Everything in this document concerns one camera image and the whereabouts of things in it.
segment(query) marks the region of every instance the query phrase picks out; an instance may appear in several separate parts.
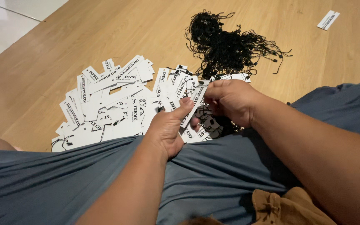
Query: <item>black string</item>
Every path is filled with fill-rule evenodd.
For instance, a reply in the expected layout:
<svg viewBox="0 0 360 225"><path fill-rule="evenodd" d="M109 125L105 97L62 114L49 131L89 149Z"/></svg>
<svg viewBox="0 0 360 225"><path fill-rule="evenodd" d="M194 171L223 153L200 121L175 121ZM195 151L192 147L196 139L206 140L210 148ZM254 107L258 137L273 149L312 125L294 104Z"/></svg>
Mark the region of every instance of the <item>black string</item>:
<svg viewBox="0 0 360 225"><path fill-rule="evenodd" d="M231 18L234 13L226 16L221 14L204 10L191 18L190 26L185 30L185 37L190 42L186 44L187 48L195 58L202 60L201 67L195 73L197 76L219 80L225 74L245 73L249 78L256 74L253 67L260 57L270 59L267 56L278 56L283 62L284 56L292 56L288 55L291 50L282 52L276 42L266 40L253 30L241 33L241 25L237 25L237 30L232 32L222 30L220 20ZM274 74L278 73L282 62Z"/></svg>

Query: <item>light wood surface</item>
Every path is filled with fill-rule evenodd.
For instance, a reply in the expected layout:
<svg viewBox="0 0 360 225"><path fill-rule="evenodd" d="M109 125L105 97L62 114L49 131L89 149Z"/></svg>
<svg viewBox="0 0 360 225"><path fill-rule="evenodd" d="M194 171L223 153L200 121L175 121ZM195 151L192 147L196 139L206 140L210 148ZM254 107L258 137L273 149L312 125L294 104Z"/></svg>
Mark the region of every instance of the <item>light wood surface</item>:
<svg viewBox="0 0 360 225"><path fill-rule="evenodd" d="M66 121L58 104L83 69L102 72L108 58L124 65L140 54L156 72L177 64L195 71L200 60L186 48L184 29L203 9L236 12L223 20L225 30L241 24L292 49L276 75L278 63L259 61L251 84L266 95L293 102L320 86L360 82L357 0L69 0L0 54L0 138L25 151L50 151ZM328 31L317 28L329 10L340 16Z"/></svg>

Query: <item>gray fabric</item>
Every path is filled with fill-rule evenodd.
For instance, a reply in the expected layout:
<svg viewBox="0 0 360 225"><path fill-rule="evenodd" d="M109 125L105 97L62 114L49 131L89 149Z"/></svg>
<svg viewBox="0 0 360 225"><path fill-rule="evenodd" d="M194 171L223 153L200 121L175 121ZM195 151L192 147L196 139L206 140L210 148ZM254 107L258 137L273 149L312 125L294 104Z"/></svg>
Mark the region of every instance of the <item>gray fabric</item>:
<svg viewBox="0 0 360 225"><path fill-rule="evenodd" d="M312 91L291 105L360 133L360 84ZM142 136L60 153L0 151L0 224L72 224L103 193ZM286 192L300 183L254 130L185 145L168 162L157 224L213 216L253 222L252 191Z"/></svg>

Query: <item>pile of white tags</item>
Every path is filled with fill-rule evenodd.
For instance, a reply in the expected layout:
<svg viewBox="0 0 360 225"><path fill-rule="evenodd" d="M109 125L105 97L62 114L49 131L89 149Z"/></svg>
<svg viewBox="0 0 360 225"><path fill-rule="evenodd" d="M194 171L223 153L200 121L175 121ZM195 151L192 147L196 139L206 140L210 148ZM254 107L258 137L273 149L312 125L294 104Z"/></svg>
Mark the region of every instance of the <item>pile of white tags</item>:
<svg viewBox="0 0 360 225"><path fill-rule="evenodd" d="M198 80L186 66L178 65L174 70L159 68L151 91L145 85L153 79L153 63L143 56L137 55L124 67L115 66L112 59L102 64L105 71L101 74L91 66L83 70L77 76L77 88L66 93L59 104L67 122L56 130L59 136L52 139L53 152L144 135L160 110L175 110L180 106L179 100L187 96L194 101L194 108L181 123L179 133L183 141L193 143L220 136L222 127L203 103L209 81ZM223 78L243 79L237 74L233 76ZM110 94L119 87L121 90ZM193 116L201 120L197 132L190 127Z"/></svg>

